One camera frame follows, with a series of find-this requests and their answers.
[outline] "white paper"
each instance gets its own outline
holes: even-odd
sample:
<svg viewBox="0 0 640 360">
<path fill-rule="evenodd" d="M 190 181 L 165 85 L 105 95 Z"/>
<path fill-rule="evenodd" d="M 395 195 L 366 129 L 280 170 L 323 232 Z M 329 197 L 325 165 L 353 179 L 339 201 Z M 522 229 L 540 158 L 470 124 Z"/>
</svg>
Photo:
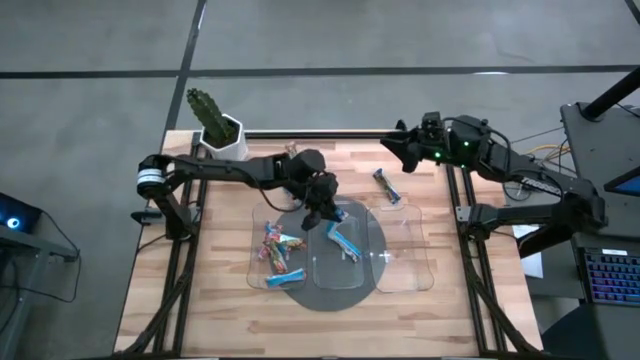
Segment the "white paper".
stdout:
<svg viewBox="0 0 640 360">
<path fill-rule="evenodd" d="M 538 230 L 538 225 L 515 225 L 513 226 L 513 235 L 517 238 L 527 235 L 532 231 Z M 542 273 L 542 255 L 535 253 L 520 260 L 524 274 L 531 277 L 543 278 Z"/>
<path fill-rule="evenodd" d="M 626 250 L 612 250 L 612 249 L 602 249 L 602 253 L 605 255 L 622 255 L 627 256 Z"/>
</svg>

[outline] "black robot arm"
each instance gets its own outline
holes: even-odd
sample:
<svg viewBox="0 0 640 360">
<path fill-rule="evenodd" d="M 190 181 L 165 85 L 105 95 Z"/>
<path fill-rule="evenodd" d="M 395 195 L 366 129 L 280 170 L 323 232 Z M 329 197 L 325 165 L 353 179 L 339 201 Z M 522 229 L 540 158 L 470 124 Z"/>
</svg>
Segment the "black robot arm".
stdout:
<svg viewBox="0 0 640 360">
<path fill-rule="evenodd" d="M 526 183 L 560 197 L 551 205 L 495 208 L 478 204 L 456 209 L 458 220 L 474 240 L 487 239 L 503 225 L 541 224 L 538 231 L 518 239 L 520 256 L 526 257 L 569 239 L 574 232 L 606 225 L 604 200 L 590 181 L 538 165 L 533 157 L 513 151 L 508 141 L 506 146 L 495 141 L 493 134 L 506 141 L 486 120 L 466 115 L 441 120 L 433 112 L 411 130 L 399 121 L 396 131 L 386 134 L 381 143 L 402 161 L 405 172 L 413 172 L 419 161 L 427 159 L 476 171 L 491 181 Z"/>
<path fill-rule="evenodd" d="M 185 240 L 193 235 L 191 212 L 173 195 L 189 180 L 241 182 L 261 191 L 284 187 L 310 211 L 303 229 L 313 228 L 321 219 L 340 221 L 333 202 L 338 182 L 325 171 L 324 157 L 317 150 L 304 150 L 293 158 L 283 153 L 247 161 L 150 155 L 138 165 L 137 191 L 153 200 L 165 216 L 167 239 Z"/>
</svg>

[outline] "wooden tabletop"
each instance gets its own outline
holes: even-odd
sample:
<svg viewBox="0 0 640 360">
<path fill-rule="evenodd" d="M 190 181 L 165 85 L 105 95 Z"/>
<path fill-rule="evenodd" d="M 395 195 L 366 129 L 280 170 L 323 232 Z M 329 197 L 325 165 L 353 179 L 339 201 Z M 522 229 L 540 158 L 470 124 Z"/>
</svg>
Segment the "wooden tabletop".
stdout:
<svg viewBox="0 0 640 360">
<path fill-rule="evenodd" d="M 191 131 L 170 131 L 163 151 L 188 153 L 191 138 Z M 251 140 L 250 155 L 283 152 L 288 142 Z M 403 201 L 422 211 L 424 246 L 435 279 L 434 286 L 417 292 L 373 292 L 356 306 L 338 312 L 311 311 L 282 291 L 252 289 L 246 281 L 253 226 L 251 213 L 263 202 L 262 197 L 244 184 L 211 181 L 207 185 L 182 355 L 476 355 L 444 167 L 424 161 L 415 173 L 404 174 L 400 161 L 372 140 L 302 140 L 296 143 L 299 149 L 319 149 L 325 156 L 328 170 L 338 177 L 338 193 L 368 207 L 386 203 L 371 176 L 375 169 L 384 169 Z M 458 179 L 458 185 L 462 187 L 461 177 Z M 500 184 L 477 176 L 473 176 L 473 181 L 479 203 L 504 204 Z M 268 195 L 277 198 L 282 194 L 277 190 Z M 163 232 L 163 225 L 146 227 L 140 244 Z M 542 348 L 513 239 L 493 235 L 486 244 L 500 305 L 526 339 Z M 158 309 L 170 248 L 169 241 L 161 240 L 137 256 L 116 350 L 130 345 Z M 485 307 L 483 321 L 489 343 L 493 344 Z M 173 338 L 172 331 L 173 326 L 169 326 L 168 339 Z"/>
</svg>

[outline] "keyboard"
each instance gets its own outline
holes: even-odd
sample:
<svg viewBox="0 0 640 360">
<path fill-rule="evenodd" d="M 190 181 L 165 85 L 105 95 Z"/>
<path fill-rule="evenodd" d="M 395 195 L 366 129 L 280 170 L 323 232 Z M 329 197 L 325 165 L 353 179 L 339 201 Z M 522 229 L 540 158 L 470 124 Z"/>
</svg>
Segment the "keyboard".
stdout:
<svg viewBox="0 0 640 360">
<path fill-rule="evenodd" d="M 583 252 L 588 301 L 640 306 L 640 256 L 625 253 L 603 249 Z"/>
</svg>

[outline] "clear plastic tray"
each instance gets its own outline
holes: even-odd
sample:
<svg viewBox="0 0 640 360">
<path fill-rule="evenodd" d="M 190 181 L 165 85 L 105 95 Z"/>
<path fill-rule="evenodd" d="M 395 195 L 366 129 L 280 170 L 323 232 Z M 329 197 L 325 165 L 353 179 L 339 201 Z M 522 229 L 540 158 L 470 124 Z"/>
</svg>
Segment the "clear plastic tray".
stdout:
<svg viewBox="0 0 640 360">
<path fill-rule="evenodd" d="M 293 213 L 281 213 L 278 212 L 266 203 L 260 203 L 253 209 L 253 232 L 251 239 L 251 252 L 249 258 L 249 272 L 247 273 L 247 284 L 255 289 L 266 290 L 292 290 L 304 287 L 306 278 L 303 281 L 287 282 L 280 286 L 269 287 L 267 286 L 267 277 L 272 275 L 278 275 L 271 258 L 267 254 L 260 258 L 260 252 L 264 247 L 264 240 L 266 236 L 265 225 L 267 221 L 272 226 L 281 225 L 282 234 L 300 237 L 304 239 L 305 246 L 303 248 L 291 250 L 284 256 L 285 263 L 287 265 L 286 273 L 297 269 L 304 269 L 305 274 L 307 271 L 307 232 L 302 230 L 300 225 L 302 219 L 307 215 L 307 211 L 303 208 Z"/>
<path fill-rule="evenodd" d="M 377 238 L 384 236 L 384 246 Z M 422 235 L 422 211 L 412 205 L 367 212 L 367 237 L 376 288 L 383 293 L 428 290 L 434 285 Z"/>
<path fill-rule="evenodd" d="M 336 200 L 336 205 L 349 214 L 337 228 L 349 242 L 362 254 L 366 254 L 366 229 L 361 221 L 366 215 L 366 209 L 360 203 L 349 200 Z M 364 259 L 354 262 L 342 248 L 327 236 L 328 221 L 309 231 L 309 246 L 312 254 L 313 281 L 317 287 L 323 289 L 353 289 L 364 283 Z"/>
</svg>

